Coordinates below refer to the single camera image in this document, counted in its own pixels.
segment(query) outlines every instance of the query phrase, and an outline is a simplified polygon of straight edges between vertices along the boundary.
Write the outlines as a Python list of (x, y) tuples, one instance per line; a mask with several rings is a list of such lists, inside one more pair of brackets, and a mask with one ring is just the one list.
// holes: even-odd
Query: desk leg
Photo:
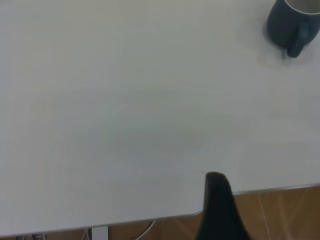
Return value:
[(93, 227), (92, 240), (108, 240), (108, 226)]

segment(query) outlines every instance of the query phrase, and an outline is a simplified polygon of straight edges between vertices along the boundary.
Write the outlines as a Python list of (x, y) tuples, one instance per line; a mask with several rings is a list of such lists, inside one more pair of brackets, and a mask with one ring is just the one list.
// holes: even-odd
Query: floor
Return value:
[[(236, 195), (235, 200), (253, 240), (320, 240), (320, 186)], [(201, 218), (199, 214), (156, 221), (140, 240), (193, 240)], [(112, 226), (109, 239), (134, 240), (149, 225)], [(82, 235), (82, 230), (55, 232), (48, 233), (47, 240), (81, 240)]]

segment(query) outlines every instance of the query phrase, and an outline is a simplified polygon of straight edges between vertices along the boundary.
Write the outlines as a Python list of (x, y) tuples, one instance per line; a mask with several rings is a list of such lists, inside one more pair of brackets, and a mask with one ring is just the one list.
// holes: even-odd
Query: cable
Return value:
[(151, 223), (151, 225), (140, 236), (138, 236), (135, 240), (139, 240), (140, 238), (142, 238), (150, 230), (150, 228), (152, 228), (152, 226), (155, 224), (155, 222), (156, 221), (153, 221)]

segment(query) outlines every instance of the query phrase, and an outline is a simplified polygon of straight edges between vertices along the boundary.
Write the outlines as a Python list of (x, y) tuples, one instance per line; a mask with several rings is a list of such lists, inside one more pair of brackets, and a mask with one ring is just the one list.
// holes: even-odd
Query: dark blue mug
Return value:
[(298, 57), (320, 30), (320, 0), (276, 0), (266, 30), (289, 57)]

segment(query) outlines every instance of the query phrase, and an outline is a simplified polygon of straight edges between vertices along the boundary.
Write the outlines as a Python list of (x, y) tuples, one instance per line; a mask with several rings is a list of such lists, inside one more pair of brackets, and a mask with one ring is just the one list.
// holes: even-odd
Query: table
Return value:
[(199, 213), (320, 183), (320, 37), (288, 59), (272, 0), (0, 3), (0, 236)]

